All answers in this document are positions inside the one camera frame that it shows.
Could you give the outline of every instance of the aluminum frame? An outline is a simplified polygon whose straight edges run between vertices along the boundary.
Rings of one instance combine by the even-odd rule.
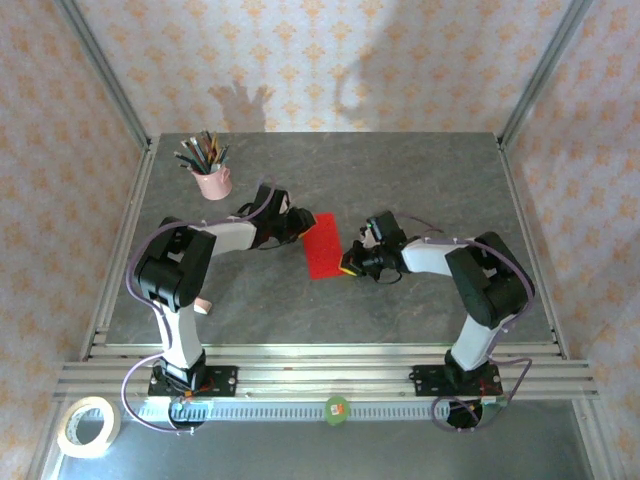
[[[509,149],[513,140],[518,135],[522,124],[527,118],[529,111],[536,102],[540,92],[544,89],[547,81],[551,77],[560,57],[566,50],[569,42],[573,38],[576,29],[582,23],[582,19],[593,0],[572,0],[567,12],[560,21],[551,42],[542,54],[536,69],[527,83],[520,100],[511,112],[502,133],[499,135],[499,143],[506,150]]]
[[[54,0],[54,2],[73,33],[78,37],[87,59],[95,69],[98,77],[100,77],[100,80],[102,80],[111,100],[113,100],[113,103],[122,115],[129,133],[131,133],[131,136],[140,147],[146,147],[148,144],[148,136],[144,126],[142,122],[140,122],[127,95],[124,93],[118,77],[116,77],[111,69],[107,57],[102,52],[100,45],[98,45],[89,24],[82,15],[75,0]]]
[[[27,478],[39,478],[42,474],[55,476],[60,468],[62,454],[52,441],[52,435],[64,410],[73,401],[87,395],[117,399],[122,378],[137,359],[160,351],[160,345],[106,343],[115,296],[124,272],[157,143],[157,139],[152,141],[151,148],[143,152],[140,160],[104,291],[85,341],[82,353],[85,361],[65,363],[62,367],[47,417],[47,426]],[[545,310],[552,328],[558,332],[552,303],[546,290],[540,289],[544,285],[544,278],[535,261],[529,226],[520,207],[508,161],[504,152],[501,151],[500,155],[527,248],[533,259],[534,274],[545,302]],[[514,399],[571,400],[589,463],[594,474],[598,475],[596,478],[620,478],[616,476],[619,472],[617,457],[612,455],[609,445],[599,436],[602,420],[598,412],[601,409],[588,362],[567,360],[560,346],[562,343],[561,335],[559,342],[502,343],[497,346],[494,354],[497,360],[531,357],[534,364]],[[415,396],[413,384],[408,379],[411,367],[418,364],[441,364],[449,347],[448,344],[205,345],[205,351],[210,364],[233,364],[240,367],[238,395],[232,400],[225,399],[225,404],[237,405],[241,411],[256,410],[261,406],[273,405],[274,402],[299,408],[297,406],[326,401],[332,394],[343,394],[351,402],[382,405],[384,408],[410,412],[411,408],[425,405],[425,398]],[[519,366],[501,369],[506,389],[513,386],[520,372]],[[149,376],[149,367],[136,372],[128,394],[138,411],[153,419],[153,412],[159,411],[153,408],[154,405],[165,401],[164,407],[166,399],[146,398]],[[485,397],[487,403],[495,400]]]

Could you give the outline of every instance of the tape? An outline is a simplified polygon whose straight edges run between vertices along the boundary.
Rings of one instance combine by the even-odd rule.
[[[97,408],[102,413],[104,423],[98,436],[89,443],[78,440],[78,424],[82,416]],[[101,456],[111,446],[120,431],[120,410],[102,397],[85,397],[71,405],[58,425],[58,446],[65,455],[74,458],[95,458]]]

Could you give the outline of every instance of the small label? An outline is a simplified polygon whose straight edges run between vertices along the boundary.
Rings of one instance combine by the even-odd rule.
[[[331,405],[331,415],[341,415],[344,413],[344,405],[341,403],[337,405]]]

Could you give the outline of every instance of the green sticker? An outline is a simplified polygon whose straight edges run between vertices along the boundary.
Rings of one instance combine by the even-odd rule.
[[[338,425],[344,422],[350,413],[351,407],[344,397],[331,397],[324,406],[324,416],[329,425]]]

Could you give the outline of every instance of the black bracket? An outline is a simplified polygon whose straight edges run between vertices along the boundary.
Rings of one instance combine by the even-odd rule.
[[[480,375],[454,385],[446,376],[446,365],[415,365],[409,374],[416,397],[485,397],[502,396],[498,367],[488,364]]]
[[[192,392],[193,397],[235,397],[238,386],[238,367],[231,365],[207,365],[203,375],[202,387]],[[150,397],[179,397],[184,391],[174,388],[164,376],[162,367],[153,367],[149,381]]]

